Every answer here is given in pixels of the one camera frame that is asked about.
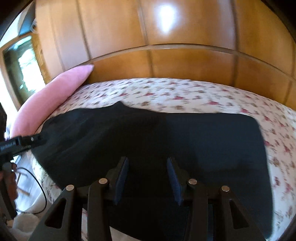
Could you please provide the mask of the person's left hand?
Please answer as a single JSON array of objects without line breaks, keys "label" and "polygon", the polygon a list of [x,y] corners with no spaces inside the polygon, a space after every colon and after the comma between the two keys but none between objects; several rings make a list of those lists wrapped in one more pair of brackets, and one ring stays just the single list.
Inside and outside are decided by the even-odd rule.
[{"label": "person's left hand", "polygon": [[17,169],[17,165],[15,163],[10,163],[11,172],[9,174],[5,174],[1,171],[1,180],[4,180],[6,183],[6,188],[8,191],[8,195],[11,201],[15,201],[18,197],[17,192],[17,183],[16,183],[16,174],[15,171]]}]

